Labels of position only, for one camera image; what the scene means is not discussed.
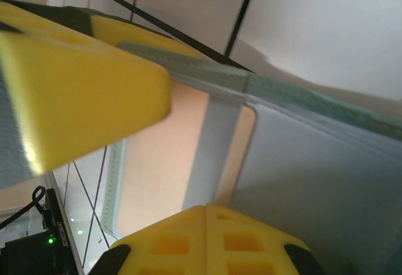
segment black cord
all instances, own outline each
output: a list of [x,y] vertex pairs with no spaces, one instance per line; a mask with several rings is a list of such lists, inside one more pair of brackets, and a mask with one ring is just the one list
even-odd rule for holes
[[10,223],[14,222],[17,218],[22,216],[24,213],[28,212],[31,208],[36,207],[40,214],[43,213],[43,207],[39,204],[39,201],[45,196],[46,188],[43,186],[38,186],[32,193],[32,202],[27,204],[24,208],[20,211],[16,212],[5,221],[0,224],[0,230],[5,228],[5,226],[9,225]]

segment black cable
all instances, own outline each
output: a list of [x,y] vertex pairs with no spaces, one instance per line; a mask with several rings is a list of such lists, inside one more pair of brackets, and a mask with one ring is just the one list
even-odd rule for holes
[[43,213],[43,207],[39,204],[39,201],[45,196],[46,193],[46,188],[43,186],[38,186],[35,188],[35,190],[32,193],[32,202],[27,204],[24,208],[22,208],[20,211],[14,213],[12,216],[7,218],[5,221],[3,221],[0,224],[0,230],[5,228],[5,226],[11,224],[14,222],[17,218],[22,216],[24,213],[28,212],[31,208],[36,207],[36,209],[39,211],[40,214]]

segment yellow foam block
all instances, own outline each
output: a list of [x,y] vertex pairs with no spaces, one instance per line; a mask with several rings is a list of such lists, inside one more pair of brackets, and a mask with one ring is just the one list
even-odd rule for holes
[[94,37],[112,46],[116,46],[122,41],[133,41],[135,43],[170,50],[190,55],[192,57],[203,57],[201,53],[177,40],[173,40],[129,23],[92,15],[91,24]]
[[298,275],[287,244],[299,239],[219,205],[196,206],[131,234],[119,275]]
[[205,207],[168,217],[113,244],[131,252],[119,275],[205,275]]
[[50,171],[163,119],[161,66],[0,3],[3,79],[34,174]]

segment black wire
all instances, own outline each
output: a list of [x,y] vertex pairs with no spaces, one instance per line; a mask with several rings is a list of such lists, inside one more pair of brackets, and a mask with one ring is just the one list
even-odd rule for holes
[[24,208],[22,208],[20,211],[14,213],[12,216],[7,218],[5,221],[3,221],[0,224],[0,230],[5,228],[5,226],[11,224],[14,222],[17,218],[22,216],[24,213],[28,212],[31,208],[36,207],[36,209],[39,211],[40,214],[43,213],[43,207],[39,204],[39,201],[45,196],[46,193],[46,188],[43,186],[38,186],[35,188],[35,190],[32,193],[32,202],[27,204]]

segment yellow foam pad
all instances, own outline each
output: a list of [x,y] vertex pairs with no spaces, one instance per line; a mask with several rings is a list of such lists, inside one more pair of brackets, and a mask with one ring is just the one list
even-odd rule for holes
[[163,119],[161,66],[13,5],[0,3],[4,80],[34,174],[50,171]]
[[122,41],[133,41],[135,43],[170,50],[190,55],[192,57],[203,57],[201,53],[177,40],[173,40],[129,23],[103,16],[92,15],[91,24],[94,37],[112,46],[116,46]]
[[301,240],[219,205],[196,206],[112,245],[131,252],[119,275],[298,275],[286,244]]

